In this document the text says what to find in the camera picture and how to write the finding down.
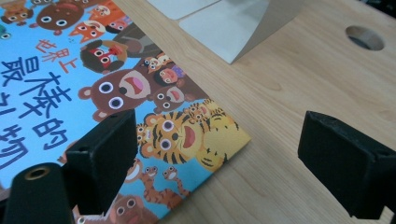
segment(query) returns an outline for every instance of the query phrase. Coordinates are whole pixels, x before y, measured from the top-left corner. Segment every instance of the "book cover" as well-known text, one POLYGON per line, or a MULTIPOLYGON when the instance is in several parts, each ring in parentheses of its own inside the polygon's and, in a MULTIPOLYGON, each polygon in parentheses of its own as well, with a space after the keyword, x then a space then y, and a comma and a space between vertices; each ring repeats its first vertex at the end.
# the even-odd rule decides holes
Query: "book cover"
POLYGON ((111 0, 18 0, 0 16, 0 191, 134 108, 139 152, 119 195, 102 216, 74 213, 156 222, 250 140, 111 0))

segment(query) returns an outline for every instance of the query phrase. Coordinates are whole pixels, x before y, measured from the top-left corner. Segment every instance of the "cartoon animal illustration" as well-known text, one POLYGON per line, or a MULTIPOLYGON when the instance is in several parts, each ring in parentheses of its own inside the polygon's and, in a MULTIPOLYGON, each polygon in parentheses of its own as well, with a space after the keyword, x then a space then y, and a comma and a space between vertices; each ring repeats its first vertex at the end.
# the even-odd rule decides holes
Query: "cartoon animal illustration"
POLYGON ((61 35, 62 30, 69 28, 81 19, 84 8, 76 1, 61 1, 44 7, 35 19, 36 23, 29 27, 41 27, 53 30, 55 35, 61 35))
POLYGON ((96 6, 106 0, 60 0, 59 2, 73 3, 82 8, 96 6))
POLYGON ((136 108, 161 87, 154 79, 144 76, 142 70, 140 65, 119 70, 98 79, 91 87, 79 90, 80 99, 91 99, 96 105, 94 120, 101 121, 113 113, 136 108))
POLYGON ((74 209, 77 224, 146 224, 156 223, 159 219, 135 195, 119 194, 104 217, 82 216, 74 209))
POLYGON ((88 40, 99 38, 106 32, 106 27, 97 21, 82 21, 70 35, 82 35, 79 43, 84 43, 88 40))
POLYGON ((119 34, 125 27, 128 26, 129 18, 127 16, 121 18, 120 20, 112 21, 106 25, 106 31, 111 34, 119 34))
POLYGON ((128 25, 113 40, 128 46, 127 52, 130 58, 153 57, 161 52, 161 49, 135 23, 128 25))
POLYGON ((148 100, 157 106, 154 113, 172 111, 180 107, 184 102, 192 102, 208 98, 207 94, 189 77, 183 78, 184 84, 178 86, 166 86, 148 95, 148 100))
POLYGON ((49 5, 53 2, 53 0, 30 0, 30 2, 33 4, 33 7, 38 7, 49 5))
POLYGON ((148 114, 145 124, 152 134, 140 147, 140 154, 170 164, 196 158, 204 168, 214 172, 249 139, 222 110, 214 110, 205 125, 189 120, 190 115, 184 112, 172 111, 160 118, 148 114))
POLYGON ((25 7, 26 0, 18 0, 0 4, 5 12, 1 17, 1 21, 6 24, 11 24, 12 22, 16 22, 17 25, 21 26, 26 24, 26 19, 30 19, 33 17, 33 10, 25 7))
POLYGON ((167 65, 171 63, 172 59, 170 59, 164 52, 161 52, 156 57, 147 57, 145 62, 142 63, 142 66, 146 66, 148 68, 148 73, 152 73, 158 71, 163 65, 167 65))
POLYGON ((112 40, 95 40, 81 48, 80 57, 85 67, 93 72, 106 75, 124 65, 127 59, 127 48, 127 46, 112 40))
POLYGON ((91 21, 100 22, 104 26, 107 26, 111 22, 125 17, 125 14, 122 12, 122 10, 112 0, 106 0, 105 2, 94 7, 88 13, 91 14, 89 17, 91 21))
POLYGON ((169 181, 176 181, 178 192, 181 195, 185 197, 190 196, 191 192, 183 188, 183 183, 181 182, 181 179, 177 177, 177 169, 174 166, 170 166, 168 169, 166 169, 163 172, 163 177, 169 181))
POLYGON ((154 79, 163 86, 177 85, 182 87, 184 85, 184 77, 186 73, 177 65, 172 68, 165 67, 154 74, 154 79))
POLYGON ((2 24, 0 24, 0 39, 10 39, 11 34, 7 33, 6 27, 4 27, 2 24))

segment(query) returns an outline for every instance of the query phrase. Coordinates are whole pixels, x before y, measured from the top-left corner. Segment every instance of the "cartoon monkey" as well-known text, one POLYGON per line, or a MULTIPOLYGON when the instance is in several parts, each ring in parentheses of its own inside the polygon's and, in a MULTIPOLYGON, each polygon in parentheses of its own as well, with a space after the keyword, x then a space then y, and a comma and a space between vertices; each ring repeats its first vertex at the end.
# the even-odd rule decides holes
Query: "cartoon monkey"
POLYGON ((80 57, 85 67, 106 75, 124 65, 127 48, 112 40, 95 40, 81 48, 80 57))
POLYGON ((69 28, 81 19, 84 8, 73 2, 57 2, 43 8, 35 19, 36 23, 30 24, 30 28, 38 26, 53 30, 55 35, 61 35, 62 30, 69 28))
POLYGON ((21 26, 26 24, 26 19, 33 17, 33 10, 25 7, 26 0, 19 0, 15 2, 7 2, 0 4, 0 7, 6 10, 4 15, 1 17, 1 21, 6 24, 16 22, 17 25, 21 26))

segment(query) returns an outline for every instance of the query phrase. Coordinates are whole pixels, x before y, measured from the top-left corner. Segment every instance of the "open mouth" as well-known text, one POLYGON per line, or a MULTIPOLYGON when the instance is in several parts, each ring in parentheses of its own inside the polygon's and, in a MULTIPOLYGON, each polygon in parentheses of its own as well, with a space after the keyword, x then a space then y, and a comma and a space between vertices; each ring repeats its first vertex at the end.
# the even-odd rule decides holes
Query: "open mouth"
POLYGON ((192 128, 188 127, 188 126, 185 126, 184 127, 184 133, 186 134, 186 136, 184 138, 183 147, 184 148, 189 148, 195 142, 195 131, 192 128))
POLYGON ((134 88, 134 94, 139 94, 143 90, 143 82, 137 77, 127 77, 125 81, 134 88))

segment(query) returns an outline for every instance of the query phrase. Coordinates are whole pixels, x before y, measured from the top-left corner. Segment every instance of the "wooden table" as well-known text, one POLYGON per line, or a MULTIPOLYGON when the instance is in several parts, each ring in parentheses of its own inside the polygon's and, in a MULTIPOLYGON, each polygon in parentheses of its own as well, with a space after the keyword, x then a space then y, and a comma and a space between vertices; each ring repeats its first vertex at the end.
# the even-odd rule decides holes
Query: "wooden table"
POLYGON ((147 0, 116 0, 252 141, 163 223, 389 223, 349 217, 297 158, 306 110, 396 149, 396 20, 356 0, 306 0, 301 13, 232 65, 147 0), (385 42, 362 49, 359 25, 385 42))

